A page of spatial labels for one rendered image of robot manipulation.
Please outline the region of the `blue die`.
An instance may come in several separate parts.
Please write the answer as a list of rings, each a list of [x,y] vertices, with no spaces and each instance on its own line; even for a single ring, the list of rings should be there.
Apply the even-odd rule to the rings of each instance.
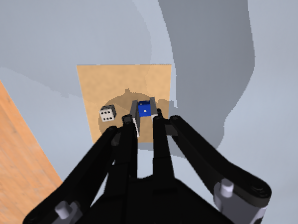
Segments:
[[[140,117],[151,116],[150,100],[139,101],[138,111]]]

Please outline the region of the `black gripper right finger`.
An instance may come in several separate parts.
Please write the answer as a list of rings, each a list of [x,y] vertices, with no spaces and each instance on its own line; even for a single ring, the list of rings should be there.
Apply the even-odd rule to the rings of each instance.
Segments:
[[[234,224],[261,224],[271,187],[262,179],[229,162],[182,117],[165,119],[150,97],[153,123],[154,224],[183,224],[182,211],[168,145],[172,136],[181,152],[213,195],[219,211]]]

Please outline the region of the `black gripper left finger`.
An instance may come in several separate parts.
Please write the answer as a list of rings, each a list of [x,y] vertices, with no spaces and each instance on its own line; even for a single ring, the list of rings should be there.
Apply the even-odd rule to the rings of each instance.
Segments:
[[[75,224],[90,208],[107,174],[93,224],[126,223],[129,177],[137,178],[138,100],[132,101],[122,122],[122,127],[110,126],[104,131],[63,183],[22,224]]]

